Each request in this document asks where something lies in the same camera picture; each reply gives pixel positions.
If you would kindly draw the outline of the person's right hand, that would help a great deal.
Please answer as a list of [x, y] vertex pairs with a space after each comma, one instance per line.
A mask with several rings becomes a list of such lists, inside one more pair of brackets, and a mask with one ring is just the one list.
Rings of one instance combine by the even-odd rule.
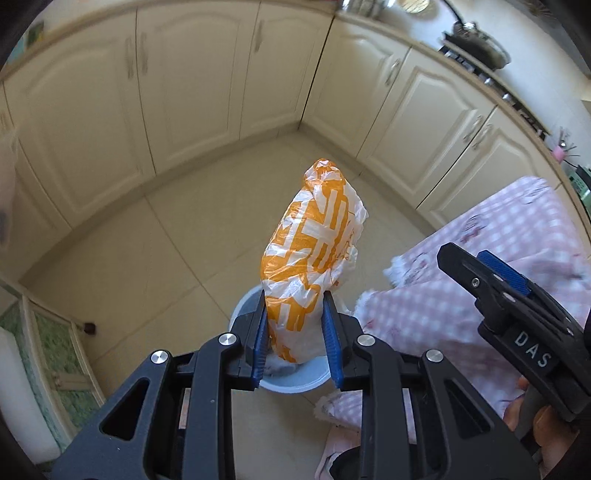
[[[521, 376], [517, 381], [517, 386], [526, 392], [529, 382]], [[516, 398], [504, 412], [503, 420], [512, 431], [517, 428], [524, 398], [525, 394]], [[558, 465], [559, 461], [573, 445], [579, 431], [564, 423], [551, 406], [544, 406], [534, 417], [533, 435], [541, 450], [542, 459], [539, 470], [543, 479]]]

